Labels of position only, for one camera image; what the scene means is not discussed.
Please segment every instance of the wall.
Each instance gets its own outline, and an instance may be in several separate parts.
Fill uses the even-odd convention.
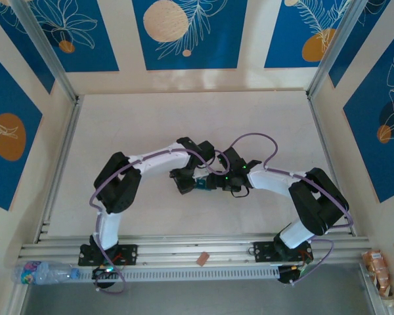
[[[324,265],[295,287],[276,280],[131,283],[122,295],[91,283],[31,287],[31,314],[374,314],[357,266]]]
[[[31,64],[35,49],[2,2],[0,23]],[[307,88],[348,4],[28,1],[79,94]]]
[[[6,108],[6,112],[17,112],[20,117],[24,112],[28,113],[28,116],[22,119],[26,132],[26,146],[25,149],[22,148],[22,157],[18,161],[11,161],[10,155],[15,152],[16,146],[9,146],[7,149],[10,150],[0,149],[0,193],[11,194],[9,206],[0,203],[1,311],[12,289],[11,267],[18,256],[20,246],[33,241],[72,105],[58,84],[54,84],[50,93],[46,90],[1,26],[0,64],[5,67],[5,70],[0,70],[0,80],[6,73],[10,74],[6,81],[0,81],[0,91],[5,91],[5,94],[0,95],[0,111]],[[16,95],[16,92],[18,98],[14,100],[14,104],[8,104],[7,95],[11,97]],[[38,117],[41,122],[35,120],[33,123],[30,120],[31,116]],[[17,140],[23,138],[18,134],[22,129],[23,125],[19,125],[16,132]],[[3,133],[0,137],[0,143],[5,139],[12,139]],[[15,173],[15,163],[22,160],[18,173],[13,174],[17,175],[16,178],[6,175],[6,170]],[[14,197],[14,191],[8,189],[11,184],[17,186]]]
[[[387,117],[382,109],[393,109],[394,104],[389,97],[394,84],[388,75],[394,62],[393,40],[390,0],[336,87],[326,78],[313,105],[357,229],[383,251],[394,290],[394,125],[390,123],[391,138],[383,137],[380,127]]]

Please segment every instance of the robotic arm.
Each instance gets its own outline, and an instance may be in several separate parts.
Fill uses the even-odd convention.
[[[261,262],[298,261],[299,252],[310,247],[307,240],[325,234],[343,215],[332,199],[348,209],[342,194],[321,169],[289,173],[265,168],[260,161],[246,163],[232,147],[218,158],[225,172],[210,173],[209,166],[201,167],[202,160],[215,159],[215,149],[208,141],[197,145],[189,138],[180,138],[167,148],[143,156],[126,157],[121,152],[115,153],[94,182],[96,197],[105,207],[98,214],[95,233],[99,236],[101,248],[91,236],[91,244],[81,246],[79,265],[98,266],[104,263],[101,250],[111,259],[117,255],[122,212],[133,203],[141,180],[161,173],[169,172],[181,194],[195,188],[221,188],[241,198],[247,196],[251,189],[266,189],[291,198],[299,218],[276,235],[274,242],[269,244],[272,246],[268,246],[268,254],[257,256],[256,261]],[[313,181],[323,193],[318,196],[318,189],[307,184],[309,181]],[[246,195],[237,196],[242,188],[245,188]]]

